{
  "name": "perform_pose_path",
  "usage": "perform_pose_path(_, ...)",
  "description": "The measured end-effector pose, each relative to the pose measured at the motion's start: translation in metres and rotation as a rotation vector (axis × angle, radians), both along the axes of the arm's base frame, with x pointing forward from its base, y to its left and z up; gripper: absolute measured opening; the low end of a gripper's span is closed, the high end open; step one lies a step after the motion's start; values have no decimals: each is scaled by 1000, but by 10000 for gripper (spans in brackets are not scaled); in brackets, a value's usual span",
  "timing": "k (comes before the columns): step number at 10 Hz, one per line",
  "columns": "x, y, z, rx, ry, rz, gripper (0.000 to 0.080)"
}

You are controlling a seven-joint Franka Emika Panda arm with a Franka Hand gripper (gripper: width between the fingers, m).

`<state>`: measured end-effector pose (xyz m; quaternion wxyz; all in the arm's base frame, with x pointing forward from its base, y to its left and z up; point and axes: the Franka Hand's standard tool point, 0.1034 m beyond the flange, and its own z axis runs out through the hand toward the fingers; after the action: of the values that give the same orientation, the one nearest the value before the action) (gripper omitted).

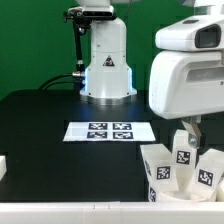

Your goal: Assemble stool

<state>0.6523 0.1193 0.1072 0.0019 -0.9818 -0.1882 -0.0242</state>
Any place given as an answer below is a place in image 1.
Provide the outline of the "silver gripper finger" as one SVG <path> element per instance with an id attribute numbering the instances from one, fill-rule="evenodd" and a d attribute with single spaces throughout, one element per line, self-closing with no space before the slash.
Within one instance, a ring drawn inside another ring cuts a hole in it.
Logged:
<path id="1" fill-rule="evenodd" d="M 201 116 L 191 116 L 181 119 L 181 122 L 188 132 L 188 143 L 191 147 L 197 149 L 204 146 L 204 135 L 199 129 Z"/>

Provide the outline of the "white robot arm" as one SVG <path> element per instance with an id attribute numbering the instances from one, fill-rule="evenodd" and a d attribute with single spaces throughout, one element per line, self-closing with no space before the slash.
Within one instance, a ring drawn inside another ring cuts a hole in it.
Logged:
<path id="1" fill-rule="evenodd" d="M 80 0 L 81 15 L 92 22 L 91 63 L 83 94 L 122 99 L 136 93 L 126 64 L 126 27 L 113 4 L 125 0 Z M 195 14 L 156 33 L 162 51 L 149 81 L 149 106 L 165 119 L 180 118 L 191 146 L 201 145 L 200 117 L 224 111 L 224 0 L 178 0 Z"/>

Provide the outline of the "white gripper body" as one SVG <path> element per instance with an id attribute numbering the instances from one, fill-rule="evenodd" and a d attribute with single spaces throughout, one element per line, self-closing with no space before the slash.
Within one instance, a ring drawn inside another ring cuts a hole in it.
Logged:
<path id="1" fill-rule="evenodd" d="M 160 52 L 151 67 L 149 106 L 165 119 L 223 112 L 222 53 Z"/>

